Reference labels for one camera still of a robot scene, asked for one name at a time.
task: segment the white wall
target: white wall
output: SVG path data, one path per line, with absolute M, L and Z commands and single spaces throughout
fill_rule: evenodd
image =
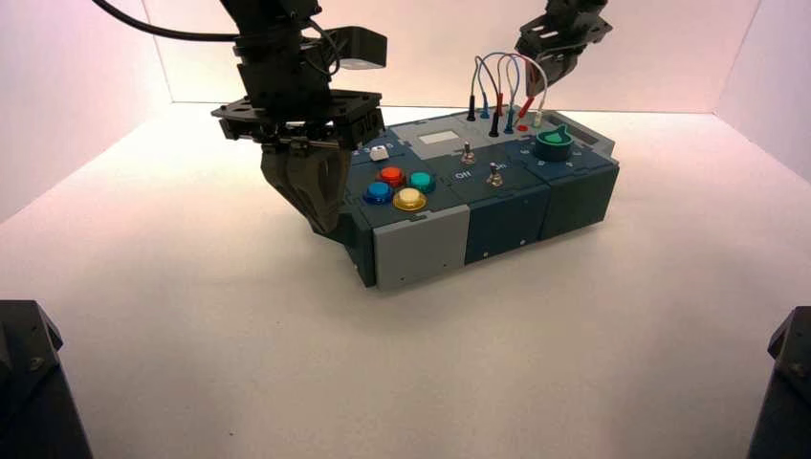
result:
M 811 2 L 763 0 L 717 113 L 811 181 Z
M 0 63 L 0 222 L 169 103 L 153 39 L 89 0 L 0 1 Z
M 232 32 L 215 0 L 144 0 L 155 24 Z M 512 49 L 518 27 L 545 0 L 321 0 L 322 27 L 362 25 L 389 38 L 388 67 L 341 72 L 336 87 L 384 94 L 386 105 L 462 106 L 472 57 Z M 586 51 L 579 69 L 556 85 L 557 108 L 711 112 L 755 13 L 757 0 L 612 0 L 615 27 Z M 243 96 L 228 44 L 159 39 L 176 101 Z

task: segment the white table surface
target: white table surface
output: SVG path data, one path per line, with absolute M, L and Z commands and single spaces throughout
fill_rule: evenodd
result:
M 0 297 L 59 326 L 98 458 L 745 455 L 811 302 L 811 185 L 723 121 L 569 114 L 617 142 L 605 222 L 382 293 L 211 108 L 0 225 Z

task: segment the red button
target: red button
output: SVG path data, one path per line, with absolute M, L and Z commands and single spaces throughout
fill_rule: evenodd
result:
M 399 167 L 384 167 L 380 173 L 380 180 L 396 188 L 406 182 L 406 177 Z

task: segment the rotary knob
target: rotary knob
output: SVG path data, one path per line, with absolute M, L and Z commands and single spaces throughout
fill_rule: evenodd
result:
M 535 156 L 550 163 L 566 161 L 572 154 L 574 142 L 565 124 L 553 131 L 538 132 L 535 137 Z

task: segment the blue plug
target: blue plug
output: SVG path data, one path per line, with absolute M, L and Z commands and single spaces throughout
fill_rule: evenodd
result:
M 510 111 L 507 112 L 507 126 L 504 128 L 504 134 L 513 134 L 513 114 L 515 110 L 513 107 L 510 107 Z
M 490 119 L 490 106 L 487 104 L 487 95 L 482 94 L 482 98 L 484 98 L 484 107 L 482 107 L 482 112 L 479 115 L 479 118 L 482 120 L 489 120 Z

